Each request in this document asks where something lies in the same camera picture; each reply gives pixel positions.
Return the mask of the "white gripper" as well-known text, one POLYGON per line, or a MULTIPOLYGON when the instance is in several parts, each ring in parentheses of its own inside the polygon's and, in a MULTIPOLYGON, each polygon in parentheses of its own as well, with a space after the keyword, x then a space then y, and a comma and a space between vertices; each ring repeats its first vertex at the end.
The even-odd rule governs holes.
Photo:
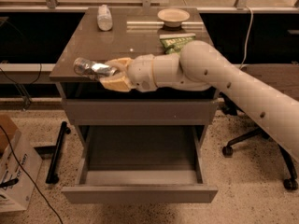
POLYGON ((105 89, 111 91, 129 92, 133 88, 141 92, 155 91, 156 85, 152 74, 153 59, 154 56, 150 54, 138 56, 133 60, 129 57, 109 60, 105 62, 106 73, 116 75, 102 77, 100 83, 105 89))

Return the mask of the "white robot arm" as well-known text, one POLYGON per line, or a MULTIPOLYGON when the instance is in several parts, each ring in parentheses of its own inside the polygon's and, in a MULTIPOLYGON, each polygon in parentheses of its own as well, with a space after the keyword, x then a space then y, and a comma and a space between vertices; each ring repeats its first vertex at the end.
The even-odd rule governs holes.
POLYGON ((120 58, 107 64, 120 70, 100 79, 108 90, 204 91, 214 87, 299 160, 299 102, 241 71, 208 43, 195 40, 179 54, 120 58))

